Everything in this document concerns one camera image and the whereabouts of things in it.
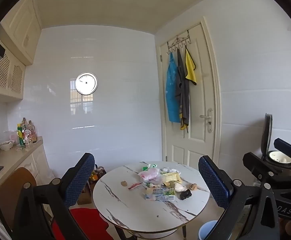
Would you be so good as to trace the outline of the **red white snack wrapper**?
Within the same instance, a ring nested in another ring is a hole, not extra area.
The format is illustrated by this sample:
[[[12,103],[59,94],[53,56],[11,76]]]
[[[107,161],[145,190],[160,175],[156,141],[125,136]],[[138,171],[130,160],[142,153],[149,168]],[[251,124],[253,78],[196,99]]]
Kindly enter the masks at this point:
[[[129,190],[132,190],[132,189],[134,189],[134,188],[139,187],[139,186],[142,185],[142,184],[143,184],[143,183],[135,183],[135,184],[131,185],[128,189],[129,189]]]

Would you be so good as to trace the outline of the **brown tissue ball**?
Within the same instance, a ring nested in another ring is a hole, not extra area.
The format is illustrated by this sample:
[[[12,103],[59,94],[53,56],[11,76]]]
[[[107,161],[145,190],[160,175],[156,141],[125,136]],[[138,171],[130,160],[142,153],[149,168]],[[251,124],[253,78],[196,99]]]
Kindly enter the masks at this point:
[[[198,190],[198,186],[197,186],[196,183],[193,183],[193,184],[190,185],[189,189],[190,189],[191,191],[196,191],[196,190]]]

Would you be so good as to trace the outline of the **blue apron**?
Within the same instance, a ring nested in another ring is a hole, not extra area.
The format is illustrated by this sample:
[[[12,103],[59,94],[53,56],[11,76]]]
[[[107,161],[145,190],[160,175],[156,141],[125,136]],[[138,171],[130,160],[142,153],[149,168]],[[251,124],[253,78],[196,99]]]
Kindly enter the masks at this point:
[[[176,76],[177,65],[175,63],[173,53],[170,53],[165,84],[165,99],[167,104],[169,121],[180,123],[180,117],[178,113],[179,105],[176,98]]]

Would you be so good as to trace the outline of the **black trash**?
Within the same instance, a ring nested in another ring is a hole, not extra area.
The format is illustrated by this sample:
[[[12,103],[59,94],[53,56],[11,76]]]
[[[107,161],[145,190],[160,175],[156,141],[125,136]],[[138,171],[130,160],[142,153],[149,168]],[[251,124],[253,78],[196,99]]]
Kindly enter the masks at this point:
[[[192,193],[191,193],[190,189],[187,189],[186,191],[182,191],[180,193],[180,200],[185,200],[191,196],[192,196]]]

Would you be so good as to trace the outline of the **brown paper ball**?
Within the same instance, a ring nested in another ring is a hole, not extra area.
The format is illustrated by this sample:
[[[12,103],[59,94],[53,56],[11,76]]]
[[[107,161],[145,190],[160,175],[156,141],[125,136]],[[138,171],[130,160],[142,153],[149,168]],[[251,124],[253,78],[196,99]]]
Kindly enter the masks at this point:
[[[127,184],[126,181],[122,181],[122,182],[121,182],[121,185],[124,186],[124,187],[126,187],[128,184]]]

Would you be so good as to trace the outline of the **red label sauce bottle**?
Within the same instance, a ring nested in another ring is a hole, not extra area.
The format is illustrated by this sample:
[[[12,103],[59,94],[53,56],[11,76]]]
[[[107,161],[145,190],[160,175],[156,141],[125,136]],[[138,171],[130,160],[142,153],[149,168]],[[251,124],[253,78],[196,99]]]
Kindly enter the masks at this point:
[[[28,121],[28,130],[30,131],[31,142],[33,144],[36,143],[37,142],[36,129],[32,120]]]

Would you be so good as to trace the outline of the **black rice cooker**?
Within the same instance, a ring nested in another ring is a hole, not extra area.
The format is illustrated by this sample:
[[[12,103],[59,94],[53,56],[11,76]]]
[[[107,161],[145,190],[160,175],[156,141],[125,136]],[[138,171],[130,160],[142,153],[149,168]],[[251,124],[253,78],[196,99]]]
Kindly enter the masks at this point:
[[[261,159],[279,175],[291,176],[291,158],[278,150],[270,150],[272,122],[272,114],[266,113],[261,137]]]

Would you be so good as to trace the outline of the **light blue trash bin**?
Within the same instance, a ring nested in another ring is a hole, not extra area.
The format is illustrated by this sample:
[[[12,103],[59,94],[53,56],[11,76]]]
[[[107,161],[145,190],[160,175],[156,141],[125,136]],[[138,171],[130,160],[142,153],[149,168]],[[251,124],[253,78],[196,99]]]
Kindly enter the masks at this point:
[[[201,226],[198,231],[198,240],[204,240],[216,225],[217,220],[211,220]]]

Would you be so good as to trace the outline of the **blue green milk carton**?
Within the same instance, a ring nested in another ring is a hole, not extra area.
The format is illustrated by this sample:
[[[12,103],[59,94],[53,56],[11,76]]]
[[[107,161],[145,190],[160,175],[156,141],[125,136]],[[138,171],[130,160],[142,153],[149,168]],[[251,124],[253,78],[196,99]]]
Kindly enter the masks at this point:
[[[145,199],[159,202],[173,202],[175,200],[175,189],[173,188],[147,188]]]

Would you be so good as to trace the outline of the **yellow paper pouch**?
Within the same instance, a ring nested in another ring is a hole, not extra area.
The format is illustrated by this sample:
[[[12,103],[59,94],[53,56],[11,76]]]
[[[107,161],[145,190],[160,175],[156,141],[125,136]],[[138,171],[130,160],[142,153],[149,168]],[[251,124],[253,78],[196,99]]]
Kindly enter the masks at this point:
[[[170,172],[161,175],[161,180],[163,184],[167,184],[170,182],[177,182],[182,184],[182,179],[177,172]]]

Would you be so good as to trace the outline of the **grey black apron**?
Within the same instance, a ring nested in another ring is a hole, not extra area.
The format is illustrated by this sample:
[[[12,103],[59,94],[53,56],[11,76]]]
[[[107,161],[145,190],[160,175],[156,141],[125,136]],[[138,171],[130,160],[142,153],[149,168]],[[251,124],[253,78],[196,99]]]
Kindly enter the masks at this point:
[[[181,52],[177,50],[177,76],[175,97],[178,101],[180,130],[187,130],[189,125],[189,82],[186,79]]]

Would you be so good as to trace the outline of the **cream upper wall cabinet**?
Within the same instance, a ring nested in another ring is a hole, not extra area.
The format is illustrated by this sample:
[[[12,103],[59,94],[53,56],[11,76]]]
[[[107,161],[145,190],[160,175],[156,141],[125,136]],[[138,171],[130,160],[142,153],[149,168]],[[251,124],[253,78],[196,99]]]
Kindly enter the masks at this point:
[[[24,65],[33,64],[41,35],[33,0],[19,0],[1,20],[1,26],[14,46],[11,52]]]

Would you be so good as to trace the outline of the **yellow cloth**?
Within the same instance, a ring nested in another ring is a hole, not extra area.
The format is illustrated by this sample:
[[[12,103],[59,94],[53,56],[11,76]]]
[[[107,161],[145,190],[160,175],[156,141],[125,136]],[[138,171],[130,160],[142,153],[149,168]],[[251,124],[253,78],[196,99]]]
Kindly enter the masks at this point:
[[[186,79],[196,86],[197,85],[195,75],[196,65],[187,47],[185,49],[185,66],[186,66]]]

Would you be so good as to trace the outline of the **pink plastic bag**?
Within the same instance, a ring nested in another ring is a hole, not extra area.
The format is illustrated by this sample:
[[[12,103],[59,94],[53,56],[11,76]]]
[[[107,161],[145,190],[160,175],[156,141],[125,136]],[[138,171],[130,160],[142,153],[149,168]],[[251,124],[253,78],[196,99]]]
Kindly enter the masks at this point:
[[[152,167],[145,171],[141,171],[138,173],[141,182],[147,183],[151,180],[156,180],[160,177],[160,170]]]

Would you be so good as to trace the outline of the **brown wooden chair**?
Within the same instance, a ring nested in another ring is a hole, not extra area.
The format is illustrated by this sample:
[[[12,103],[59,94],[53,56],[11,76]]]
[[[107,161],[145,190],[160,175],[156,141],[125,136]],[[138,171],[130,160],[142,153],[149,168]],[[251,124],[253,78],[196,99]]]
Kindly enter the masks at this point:
[[[7,225],[12,230],[20,192],[25,183],[36,186],[36,180],[24,167],[16,169],[0,186],[0,208]]]

